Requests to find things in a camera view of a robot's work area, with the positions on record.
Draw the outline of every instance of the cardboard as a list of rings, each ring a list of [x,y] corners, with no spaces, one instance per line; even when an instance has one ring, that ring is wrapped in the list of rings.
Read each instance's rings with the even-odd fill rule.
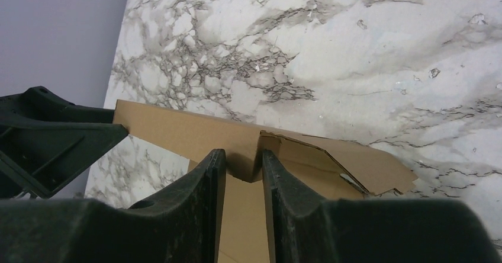
[[[228,170],[219,262],[269,262],[261,151],[326,198],[361,199],[414,187],[416,175],[387,152],[211,116],[117,101],[114,123],[130,134],[190,159],[195,167],[211,149],[226,151]]]

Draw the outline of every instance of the black plastic part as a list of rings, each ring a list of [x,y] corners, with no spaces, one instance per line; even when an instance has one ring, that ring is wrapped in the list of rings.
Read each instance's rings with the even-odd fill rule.
[[[128,210],[97,200],[0,201],[0,262],[217,262],[225,151]]]
[[[263,152],[271,262],[501,262],[459,201],[330,201]]]
[[[42,86],[0,97],[0,197],[53,196],[128,135],[113,114]]]

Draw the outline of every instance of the gray background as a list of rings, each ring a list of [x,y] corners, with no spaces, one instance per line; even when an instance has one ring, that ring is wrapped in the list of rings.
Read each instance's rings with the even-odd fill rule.
[[[0,96],[43,85],[102,107],[126,0],[0,0]],[[88,170],[56,198],[83,192]]]

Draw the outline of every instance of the marble table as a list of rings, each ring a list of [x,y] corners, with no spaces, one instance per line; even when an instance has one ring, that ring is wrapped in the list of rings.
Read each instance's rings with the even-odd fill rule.
[[[502,249],[502,0],[128,0],[117,99],[386,150],[405,197],[466,202]],[[85,196],[128,207],[187,167],[129,137]]]

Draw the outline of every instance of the cardboard tab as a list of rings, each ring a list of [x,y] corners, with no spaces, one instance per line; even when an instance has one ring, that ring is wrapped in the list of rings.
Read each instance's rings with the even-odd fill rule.
[[[226,180],[219,262],[269,261],[261,181],[264,149],[272,150],[290,173],[332,200],[361,199],[361,188],[373,195],[392,189],[404,193],[417,179],[389,153],[356,143],[136,102],[118,100],[114,123],[190,159],[189,169],[212,149],[226,151],[231,176]]]

